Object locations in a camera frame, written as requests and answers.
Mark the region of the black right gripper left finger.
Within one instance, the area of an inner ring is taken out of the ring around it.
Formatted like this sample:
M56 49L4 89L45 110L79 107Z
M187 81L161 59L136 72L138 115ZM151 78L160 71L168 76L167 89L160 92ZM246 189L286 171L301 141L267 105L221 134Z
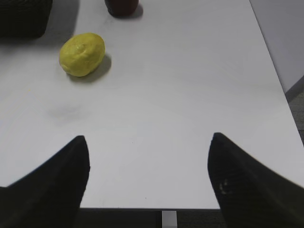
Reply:
M1 187L0 226L73 227L89 172L89 150L79 135L26 176Z

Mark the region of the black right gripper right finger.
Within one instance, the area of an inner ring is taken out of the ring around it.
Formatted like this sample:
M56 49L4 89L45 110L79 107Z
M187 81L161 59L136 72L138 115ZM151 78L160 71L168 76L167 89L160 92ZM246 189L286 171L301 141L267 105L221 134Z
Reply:
M213 135L208 174L228 228L302 228L304 189Z

